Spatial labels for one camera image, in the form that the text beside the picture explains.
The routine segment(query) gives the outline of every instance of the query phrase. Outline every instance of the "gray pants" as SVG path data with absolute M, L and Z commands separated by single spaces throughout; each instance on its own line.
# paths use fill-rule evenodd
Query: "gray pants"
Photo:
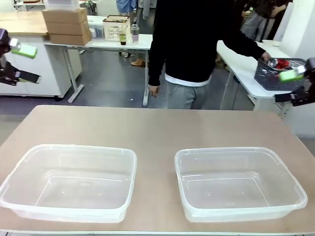
M 263 39 L 266 39 L 268 37 L 271 31 L 272 25 L 274 24 L 274 21 L 275 19 L 269 20 Z M 259 41 L 262 36 L 262 32 L 265 28 L 266 22 L 267 22 L 266 18 L 263 18 L 259 16 L 255 11 L 252 11 L 250 15 L 248 16 L 248 18 L 243 23 L 241 27 L 241 32 L 243 32 L 243 34 L 245 34 L 246 37 L 255 41 Z
M 188 87 L 167 82 L 167 108 L 202 109 L 208 99 L 208 84 Z

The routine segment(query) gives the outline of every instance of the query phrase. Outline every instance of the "plastic storage box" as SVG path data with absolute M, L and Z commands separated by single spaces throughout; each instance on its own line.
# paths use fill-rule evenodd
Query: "plastic storage box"
M 128 149 L 35 146 L 0 187 L 0 206 L 38 220 L 121 222 L 131 200 L 136 163 Z
M 94 29 L 96 32 L 96 38 L 105 38 L 103 20 L 106 17 L 103 16 L 88 16 L 89 28 Z
M 301 185 L 267 148 L 181 150 L 175 167 L 185 216 L 191 222 L 274 219 L 307 203 Z
M 75 11 L 80 8 L 79 0 L 44 0 L 47 10 Z
M 103 21 L 105 40 L 107 41 L 120 41 L 119 32 L 120 28 L 124 28 L 126 31 L 126 39 L 131 35 L 130 32 L 130 17 L 129 16 L 116 16 L 109 15 L 106 20 Z

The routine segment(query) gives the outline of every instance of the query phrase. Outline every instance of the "white plastic box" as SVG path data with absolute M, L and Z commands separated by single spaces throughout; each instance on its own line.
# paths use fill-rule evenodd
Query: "white plastic box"
M 181 150 L 175 167 L 185 216 L 191 222 L 274 219 L 307 204 L 301 185 L 267 148 Z
M 136 163 L 128 149 L 35 146 L 0 187 L 0 206 L 38 220 L 121 222 L 131 201 Z
M 44 0 L 46 10 L 76 11 L 80 8 L 79 0 Z
M 96 32 L 96 38 L 105 38 L 103 20 L 106 17 L 103 16 L 88 16 L 89 28 L 94 29 Z
M 129 39 L 130 32 L 130 17 L 129 16 L 116 16 L 109 15 L 107 19 L 103 21 L 105 40 L 107 41 L 120 41 L 119 30 L 124 28 L 126 32 L 126 38 Z

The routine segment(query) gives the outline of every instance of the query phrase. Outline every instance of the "stack of cardboard boxes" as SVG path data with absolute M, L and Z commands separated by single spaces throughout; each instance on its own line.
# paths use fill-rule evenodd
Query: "stack of cardboard boxes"
M 43 16 L 52 43 L 84 46 L 91 40 L 87 10 L 43 10 Z

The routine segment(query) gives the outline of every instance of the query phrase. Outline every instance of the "person's right hand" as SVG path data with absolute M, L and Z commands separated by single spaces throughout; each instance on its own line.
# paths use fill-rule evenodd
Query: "person's right hand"
M 159 86 L 152 86 L 149 85 L 149 93 L 153 96 L 153 97 L 157 97 L 157 94 L 159 92 Z

